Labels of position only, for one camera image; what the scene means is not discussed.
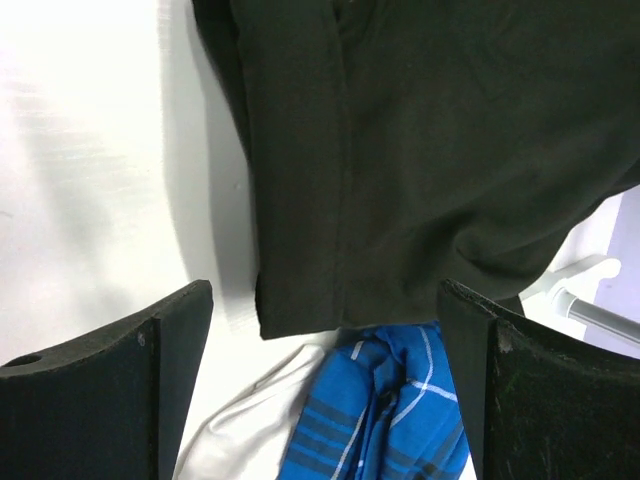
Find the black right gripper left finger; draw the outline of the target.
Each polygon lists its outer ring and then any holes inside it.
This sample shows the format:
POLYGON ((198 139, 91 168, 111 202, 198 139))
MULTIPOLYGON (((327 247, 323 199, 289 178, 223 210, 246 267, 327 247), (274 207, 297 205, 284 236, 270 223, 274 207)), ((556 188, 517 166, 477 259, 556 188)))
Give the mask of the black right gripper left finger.
POLYGON ((197 280, 2 365, 2 478, 172 478, 212 312, 197 280))

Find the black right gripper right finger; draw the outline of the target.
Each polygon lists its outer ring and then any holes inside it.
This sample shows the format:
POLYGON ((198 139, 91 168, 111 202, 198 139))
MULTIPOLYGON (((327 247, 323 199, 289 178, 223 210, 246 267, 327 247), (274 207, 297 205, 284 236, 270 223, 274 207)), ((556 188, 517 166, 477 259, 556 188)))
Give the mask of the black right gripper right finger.
POLYGON ((456 281, 437 315, 477 478, 638 478, 638 360, 456 281))

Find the black polo shirt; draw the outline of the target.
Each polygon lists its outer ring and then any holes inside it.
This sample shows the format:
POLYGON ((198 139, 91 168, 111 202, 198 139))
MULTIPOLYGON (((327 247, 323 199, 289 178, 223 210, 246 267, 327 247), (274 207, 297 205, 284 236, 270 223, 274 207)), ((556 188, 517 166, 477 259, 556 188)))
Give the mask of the black polo shirt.
POLYGON ((635 1, 197 1, 253 184, 261 336, 513 305, 639 182, 635 1))

